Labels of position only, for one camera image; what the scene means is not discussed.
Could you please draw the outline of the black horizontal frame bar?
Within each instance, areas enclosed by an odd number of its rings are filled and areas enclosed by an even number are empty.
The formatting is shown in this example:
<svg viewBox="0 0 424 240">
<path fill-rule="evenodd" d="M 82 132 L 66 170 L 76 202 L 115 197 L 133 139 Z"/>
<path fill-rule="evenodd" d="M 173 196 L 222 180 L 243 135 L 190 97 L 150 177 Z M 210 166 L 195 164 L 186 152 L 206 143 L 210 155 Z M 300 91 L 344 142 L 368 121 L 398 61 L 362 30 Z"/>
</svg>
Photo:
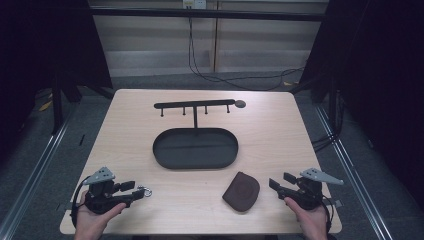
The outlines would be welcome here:
<svg viewBox="0 0 424 240">
<path fill-rule="evenodd" d="M 181 18 L 210 18 L 210 19 L 249 19 L 277 21 L 307 21 L 321 22 L 326 19 L 324 14 L 309 13 L 280 13 L 257 11 L 228 11 L 228 10 L 190 10 L 190 9 L 152 9 L 152 8 L 111 8 L 91 7 L 93 15 L 102 16 L 137 16 L 137 17 L 181 17 Z"/>
</svg>

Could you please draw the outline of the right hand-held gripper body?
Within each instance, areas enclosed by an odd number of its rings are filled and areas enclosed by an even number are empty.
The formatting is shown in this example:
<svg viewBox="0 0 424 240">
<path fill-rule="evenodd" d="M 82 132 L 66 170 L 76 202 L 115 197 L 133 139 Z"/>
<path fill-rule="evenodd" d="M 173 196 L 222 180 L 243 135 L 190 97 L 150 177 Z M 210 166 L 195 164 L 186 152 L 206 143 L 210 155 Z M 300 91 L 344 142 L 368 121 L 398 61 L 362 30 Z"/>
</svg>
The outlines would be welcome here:
<svg viewBox="0 0 424 240">
<path fill-rule="evenodd" d="M 278 197 L 284 200 L 285 197 L 292 198 L 301 208 L 305 210 L 313 210 L 323 202 L 322 184 L 329 183 L 335 185 L 343 185 L 344 181 L 335 178 L 316 168 L 309 168 L 300 173 L 297 178 L 298 190 L 285 188 L 286 195 Z"/>
</svg>

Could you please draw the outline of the black metal stand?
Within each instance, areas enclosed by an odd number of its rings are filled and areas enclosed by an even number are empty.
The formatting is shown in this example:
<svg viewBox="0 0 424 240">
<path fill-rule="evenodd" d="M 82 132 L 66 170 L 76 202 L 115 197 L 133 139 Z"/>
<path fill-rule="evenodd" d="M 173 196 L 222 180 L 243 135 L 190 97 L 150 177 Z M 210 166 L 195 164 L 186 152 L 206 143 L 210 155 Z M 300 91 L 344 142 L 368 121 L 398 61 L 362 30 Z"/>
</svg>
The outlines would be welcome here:
<svg viewBox="0 0 424 240">
<path fill-rule="evenodd" d="M 72 80 L 66 80 L 56 73 L 52 80 L 52 103 L 54 125 L 52 134 L 56 135 L 61 126 L 64 124 L 62 96 L 65 96 L 71 103 L 79 102 L 82 95 L 77 87 L 77 84 Z"/>
</svg>

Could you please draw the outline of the white wall outlet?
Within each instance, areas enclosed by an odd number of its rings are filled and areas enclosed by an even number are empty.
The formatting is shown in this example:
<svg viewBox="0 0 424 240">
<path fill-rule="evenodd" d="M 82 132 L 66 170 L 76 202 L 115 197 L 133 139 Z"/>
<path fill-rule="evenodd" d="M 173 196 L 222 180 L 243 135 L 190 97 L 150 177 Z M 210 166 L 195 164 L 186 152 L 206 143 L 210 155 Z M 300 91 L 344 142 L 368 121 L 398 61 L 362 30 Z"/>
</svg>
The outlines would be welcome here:
<svg viewBox="0 0 424 240">
<path fill-rule="evenodd" d="M 182 0 L 182 5 L 184 9 L 197 9 L 197 10 L 207 9 L 206 0 Z"/>
</svg>

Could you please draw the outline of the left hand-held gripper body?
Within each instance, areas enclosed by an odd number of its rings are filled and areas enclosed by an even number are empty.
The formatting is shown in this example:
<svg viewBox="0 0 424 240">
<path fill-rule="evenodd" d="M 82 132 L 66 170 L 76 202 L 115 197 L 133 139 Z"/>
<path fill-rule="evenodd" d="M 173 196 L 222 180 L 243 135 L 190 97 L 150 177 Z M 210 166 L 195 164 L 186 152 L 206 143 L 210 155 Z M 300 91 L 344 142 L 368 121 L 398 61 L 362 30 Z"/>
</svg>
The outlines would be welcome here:
<svg viewBox="0 0 424 240">
<path fill-rule="evenodd" d="M 83 181 L 89 187 L 85 196 L 85 205 L 96 213 L 104 214 L 120 203 L 129 208 L 133 202 L 132 194 L 115 196 L 115 175 L 107 168 L 101 167 Z"/>
</svg>

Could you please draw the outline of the brown pouch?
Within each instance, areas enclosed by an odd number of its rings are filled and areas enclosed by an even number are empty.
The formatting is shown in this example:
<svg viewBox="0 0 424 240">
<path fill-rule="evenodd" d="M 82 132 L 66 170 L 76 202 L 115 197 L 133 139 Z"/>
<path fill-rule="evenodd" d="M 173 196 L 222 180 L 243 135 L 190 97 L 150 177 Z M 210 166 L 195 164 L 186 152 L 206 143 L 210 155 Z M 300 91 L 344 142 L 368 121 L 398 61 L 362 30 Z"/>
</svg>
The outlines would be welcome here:
<svg viewBox="0 0 424 240">
<path fill-rule="evenodd" d="M 260 184 L 254 177 L 238 172 L 222 199 L 235 211 L 246 212 L 255 204 L 259 192 Z"/>
</svg>

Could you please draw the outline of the dark curtain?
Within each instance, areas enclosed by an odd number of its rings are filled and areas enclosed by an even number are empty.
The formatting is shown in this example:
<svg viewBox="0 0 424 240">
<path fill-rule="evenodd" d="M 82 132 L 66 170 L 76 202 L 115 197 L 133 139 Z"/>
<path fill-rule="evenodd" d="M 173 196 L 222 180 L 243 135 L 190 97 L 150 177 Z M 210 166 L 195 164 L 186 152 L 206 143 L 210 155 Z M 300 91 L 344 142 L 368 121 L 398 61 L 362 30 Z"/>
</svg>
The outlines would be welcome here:
<svg viewBox="0 0 424 240">
<path fill-rule="evenodd" d="M 0 0 L 0 163 L 35 105 L 58 87 L 71 101 L 78 87 L 112 86 L 88 0 Z"/>
<path fill-rule="evenodd" d="M 424 211 L 424 0 L 329 0 L 300 82 L 340 89 Z"/>
</svg>

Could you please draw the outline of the person's right hand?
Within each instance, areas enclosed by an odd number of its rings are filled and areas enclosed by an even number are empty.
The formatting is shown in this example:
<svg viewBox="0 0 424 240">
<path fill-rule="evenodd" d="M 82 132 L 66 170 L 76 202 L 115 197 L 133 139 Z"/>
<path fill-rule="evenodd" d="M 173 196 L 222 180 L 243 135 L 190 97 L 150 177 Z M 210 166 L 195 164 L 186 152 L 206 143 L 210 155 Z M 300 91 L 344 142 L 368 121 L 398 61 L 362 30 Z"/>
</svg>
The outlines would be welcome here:
<svg viewBox="0 0 424 240">
<path fill-rule="evenodd" d="M 322 206 L 305 210 L 292 198 L 285 197 L 284 202 L 296 215 L 306 240 L 328 240 L 327 215 Z"/>
</svg>

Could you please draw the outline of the metal floor rail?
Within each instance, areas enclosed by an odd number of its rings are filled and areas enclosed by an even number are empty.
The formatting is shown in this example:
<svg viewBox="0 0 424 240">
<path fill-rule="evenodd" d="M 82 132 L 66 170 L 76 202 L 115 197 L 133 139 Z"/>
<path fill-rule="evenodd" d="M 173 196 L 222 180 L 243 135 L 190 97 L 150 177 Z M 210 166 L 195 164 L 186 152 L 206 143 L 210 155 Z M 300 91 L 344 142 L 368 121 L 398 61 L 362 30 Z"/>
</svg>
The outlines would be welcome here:
<svg viewBox="0 0 424 240">
<path fill-rule="evenodd" d="M 359 176 L 345 146 L 341 140 L 334 137 L 333 130 L 330 127 L 330 119 L 325 109 L 321 105 L 316 106 L 315 109 L 326 134 L 332 138 L 333 149 L 336 152 L 336 155 L 338 156 L 338 159 L 341 162 L 352 188 L 355 191 L 355 194 L 361 203 L 361 206 L 364 209 L 364 212 L 378 239 L 394 240 L 385 220 L 383 219 L 380 211 L 377 209 L 361 177 Z"/>
<path fill-rule="evenodd" d="M 73 115 L 74 111 L 70 111 L 57 128 L 57 131 L 50 136 L 34 170 L 29 175 L 24 187 L 19 192 L 17 200 L 8 211 L 4 221 L 0 225 L 0 240 L 12 240 L 19 223 L 21 222 L 40 184 L 41 178 L 44 176 L 63 139 L 63 136 L 67 131 L 69 121 L 72 119 Z"/>
</svg>

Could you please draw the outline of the black key stand with tray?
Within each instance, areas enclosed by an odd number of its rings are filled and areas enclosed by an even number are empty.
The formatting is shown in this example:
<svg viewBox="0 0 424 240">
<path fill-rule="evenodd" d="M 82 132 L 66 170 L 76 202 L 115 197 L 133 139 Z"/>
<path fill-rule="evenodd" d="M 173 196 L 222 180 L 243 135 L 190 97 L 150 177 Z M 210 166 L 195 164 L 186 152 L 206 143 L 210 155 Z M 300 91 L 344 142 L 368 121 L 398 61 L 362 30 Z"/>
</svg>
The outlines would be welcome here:
<svg viewBox="0 0 424 240">
<path fill-rule="evenodd" d="M 181 101 L 155 103 L 154 108 L 164 116 L 165 109 L 181 108 L 183 114 L 191 108 L 193 126 L 191 128 L 171 128 L 160 133 L 153 142 L 152 150 L 159 165 L 171 170 L 222 169 L 231 165 L 237 158 L 239 143 L 237 137 L 223 128 L 201 128 L 198 126 L 198 108 L 208 113 L 209 107 L 230 106 L 244 108 L 243 100 L 220 99 L 201 101 Z"/>
</svg>

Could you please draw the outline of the person's left hand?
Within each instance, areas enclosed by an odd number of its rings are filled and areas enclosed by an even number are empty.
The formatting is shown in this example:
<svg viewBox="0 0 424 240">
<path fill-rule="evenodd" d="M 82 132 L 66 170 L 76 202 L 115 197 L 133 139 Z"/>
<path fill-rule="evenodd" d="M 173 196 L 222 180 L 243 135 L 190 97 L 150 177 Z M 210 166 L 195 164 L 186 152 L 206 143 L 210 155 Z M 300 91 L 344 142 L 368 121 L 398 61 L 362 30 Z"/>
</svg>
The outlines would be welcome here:
<svg viewBox="0 0 424 240">
<path fill-rule="evenodd" d="M 99 215 L 85 206 L 85 195 L 86 192 L 83 192 L 80 198 L 74 240 L 99 240 L 109 221 L 118 216 L 126 208 L 126 204 L 120 203 L 108 212 Z"/>
</svg>

